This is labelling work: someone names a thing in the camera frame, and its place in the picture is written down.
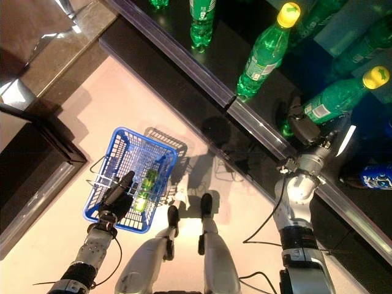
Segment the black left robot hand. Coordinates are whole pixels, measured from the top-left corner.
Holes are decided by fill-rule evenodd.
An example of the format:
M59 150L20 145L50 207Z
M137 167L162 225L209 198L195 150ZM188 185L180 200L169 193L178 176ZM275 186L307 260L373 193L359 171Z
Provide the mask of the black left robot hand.
M112 184L104 193L99 204L98 223L117 224L129 211L133 196L129 194L135 172L130 171L117 183Z

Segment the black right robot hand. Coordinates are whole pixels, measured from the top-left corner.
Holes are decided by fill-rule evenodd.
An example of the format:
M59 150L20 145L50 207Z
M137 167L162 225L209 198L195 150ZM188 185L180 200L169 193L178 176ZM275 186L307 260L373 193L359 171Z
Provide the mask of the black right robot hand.
M287 121L297 138L304 146L316 146L321 142L321 131L301 105L301 98L294 96L288 107Z

